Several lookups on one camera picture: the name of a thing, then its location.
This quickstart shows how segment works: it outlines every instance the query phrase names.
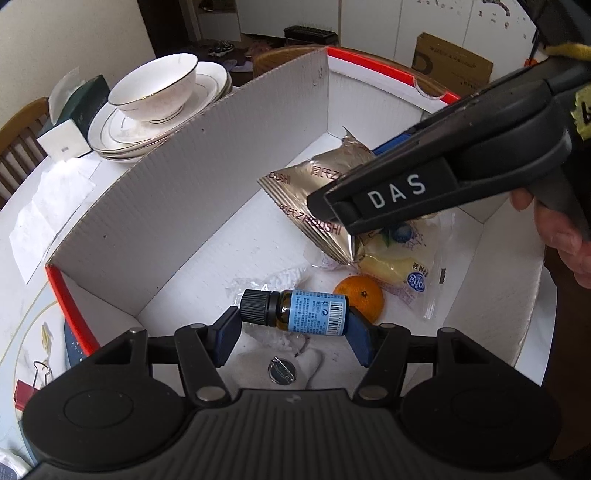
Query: blue bottle label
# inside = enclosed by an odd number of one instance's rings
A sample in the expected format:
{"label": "blue bottle label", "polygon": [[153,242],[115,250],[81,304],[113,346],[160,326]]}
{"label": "blue bottle label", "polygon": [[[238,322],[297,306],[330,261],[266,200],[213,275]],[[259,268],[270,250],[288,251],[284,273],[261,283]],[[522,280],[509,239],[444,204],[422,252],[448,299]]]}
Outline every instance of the blue bottle label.
{"label": "blue bottle label", "polygon": [[294,290],[291,293],[289,330],[317,335],[343,335],[347,315],[344,295]]}

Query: white table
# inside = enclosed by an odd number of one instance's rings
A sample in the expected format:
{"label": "white table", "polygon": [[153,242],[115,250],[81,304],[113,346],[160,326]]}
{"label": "white table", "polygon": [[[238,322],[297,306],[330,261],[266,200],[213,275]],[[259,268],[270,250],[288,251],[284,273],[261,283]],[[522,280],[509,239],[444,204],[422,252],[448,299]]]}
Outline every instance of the white table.
{"label": "white table", "polygon": [[[87,155],[87,158],[100,158],[96,153]],[[3,362],[9,349],[19,348],[17,341],[12,339],[17,333],[22,333],[23,320],[25,314],[33,304],[40,292],[47,292],[47,277],[44,271],[45,261],[42,261],[33,277],[25,284],[21,274],[12,256],[12,248],[9,241],[9,235],[14,228],[18,213],[31,201],[33,194],[37,191],[37,186],[41,179],[41,174],[50,169],[53,161],[46,158],[19,187],[7,205],[0,210],[0,392],[4,401],[0,398],[0,427],[2,426],[2,416],[14,417],[14,403],[12,396],[14,386],[12,384],[14,372],[13,365],[7,366],[8,362]],[[57,248],[59,243],[71,230],[74,224],[90,208],[109,186],[117,180],[131,165],[119,164],[108,160],[102,160],[90,180],[96,185],[93,192],[86,198],[72,218],[66,223],[63,230],[57,235],[48,257]],[[542,275],[540,295],[534,310],[532,324],[528,335],[524,341],[524,348],[517,363],[517,369],[524,375],[541,383],[550,353],[550,343],[554,330],[554,315],[556,313],[556,287],[553,284],[550,275],[545,271]],[[12,369],[8,375],[2,375],[2,369]],[[20,431],[15,428],[0,430],[0,448],[10,449],[14,453],[27,458],[26,450],[22,443]]]}
{"label": "white table", "polygon": [[[63,230],[57,235],[46,258],[57,248],[59,243],[96,199],[132,166],[131,164],[119,164],[103,160],[94,152],[86,155],[86,157],[101,160],[90,178],[90,181],[96,187],[66,223]],[[23,281],[12,256],[9,235],[14,228],[19,212],[31,201],[33,194],[37,191],[41,174],[49,170],[53,164],[53,160],[48,157],[43,160],[17,189],[16,193],[10,198],[2,210],[0,210],[0,371],[2,369],[7,370],[6,375],[0,375],[2,378],[0,392],[3,397],[10,397],[10,402],[0,401],[0,420],[5,420],[7,416],[14,417],[14,403],[11,404],[11,401],[14,394],[12,377],[14,376],[15,365],[7,364],[9,357],[7,352],[9,349],[18,349],[20,347],[16,345],[17,342],[13,342],[12,340],[22,328],[22,321],[26,312],[47,284],[47,276],[44,270],[45,260],[39,264],[33,277],[27,284]],[[7,411],[8,408],[6,405],[10,404],[12,407],[9,409],[10,411]],[[8,429],[5,427],[3,430],[0,430],[0,448],[10,449],[17,453],[17,455],[21,455],[27,459],[26,452],[22,448],[20,432],[16,431],[13,427]]]}

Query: barcode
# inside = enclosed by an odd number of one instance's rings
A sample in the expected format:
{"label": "barcode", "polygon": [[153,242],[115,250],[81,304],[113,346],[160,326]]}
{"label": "barcode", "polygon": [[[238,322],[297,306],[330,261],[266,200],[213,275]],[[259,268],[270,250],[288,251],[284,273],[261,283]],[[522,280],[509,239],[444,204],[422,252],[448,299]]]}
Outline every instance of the barcode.
{"label": "barcode", "polygon": [[329,304],[329,324],[326,327],[326,335],[340,335],[343,325],[343,304],[339,301],[331,301]]}

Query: red object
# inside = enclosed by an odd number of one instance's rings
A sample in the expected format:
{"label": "red object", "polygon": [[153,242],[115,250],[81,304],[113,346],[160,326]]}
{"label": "red object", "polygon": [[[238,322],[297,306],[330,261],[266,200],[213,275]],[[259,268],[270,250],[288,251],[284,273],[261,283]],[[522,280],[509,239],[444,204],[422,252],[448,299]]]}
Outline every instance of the red object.
{"label": "red object", "polygon": [[53,293],[56,295],[57,302],[60,304],[61,311],[64,313],[76,340],[78,340],[80,348],[85,355],[92,355],[100,348],[99,342],[84,320],[80,310],[78,310],[78,306],[66,286],[61,271],[53,265],[46,265],[45,271]]}
{"label": "red object", "polygon": [[28,383],[17,380],[17,387],[14,389],[14,407],[17,410],[23,411],[29,399],[38,391],[38,389],[33,388]]}
{"label": "red object", "polygon": [[[331,57],[334,57],[336,59],[341,59],[344,61],[348,61],[349,63],[355,63],[356,65],[359,65],[361,67],[365,67],[369,70],[373,70],[373,71],[381,73],[383,75],[387,75],[390,78],[393,78],[395,80],[398,80],[399,82],[403,82],[403,83],[406,83],[407,85],[410,85],[411,87],[414,87],[415,77],[411,73],[404,72],[402,70],[398,70],[395,67],[392,67],[390,65],[386,65],[385,63],[381,63],[380,61],[377,61],[374,59],[364,57],[363,55],[359,55],[359,54],[354,53],[352,51],[341,50],[340,48],[337,48],[337,47],[327,47],[327,50],[328,50],[328,54]],[[452,92],[446,92],[441,97],[441,101],[448,104],[448,105],[450,103],[458,101],[459,99],[460,98],[455,93],[452,93]]]}

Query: wooden chair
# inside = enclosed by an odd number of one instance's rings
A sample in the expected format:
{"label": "wooden chair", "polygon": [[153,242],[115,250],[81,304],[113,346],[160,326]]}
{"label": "wooden chair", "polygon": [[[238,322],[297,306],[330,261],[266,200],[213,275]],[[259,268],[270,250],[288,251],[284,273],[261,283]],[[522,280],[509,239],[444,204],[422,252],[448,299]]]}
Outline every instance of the wooden chair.
{"label": "wooden chair", "polygon": [[47,97],[39,98],[0,128],[0,209],[45,158],[36,139],[48,116]]}
{"label": "wooden chair", "polygon": [[[252,62],[252,75],[254,78],[262,75],[263,73],[272,70],[279,65],[283,65],[290,60],[294,60],[297,57],[301,57],[306,53],[310,53],[311,51],[318,50],[320,48],[324,48],[321,45],[294,45],[291,47],[281,47],[275,48],[273,50],[267,51],[265,53],[261,53],[257,55]],[[378,57],[377,55],[372,55],[371,53],[365,53],[359,50],[353,50],[352,48],[343,48],[340,47],[342,50],[349,50],[354,53],[358,53],[364,57],[369,59],[374,59],[380,61],[381,63],[385,63],[386,65],[391,65],[392,67],[397,68],[398,70],[402,70],[404,72],[409,72],[413,74],[417,78],[417,83],[421,90],[425,92],[427,95],[438,97],[443,95],[447,89],[441,85],[439,82],[428,78],[427,76],[423,75],[422,73],[417,72],[409,67],[401,65],[395,61],[388,60],[382,57]]]}

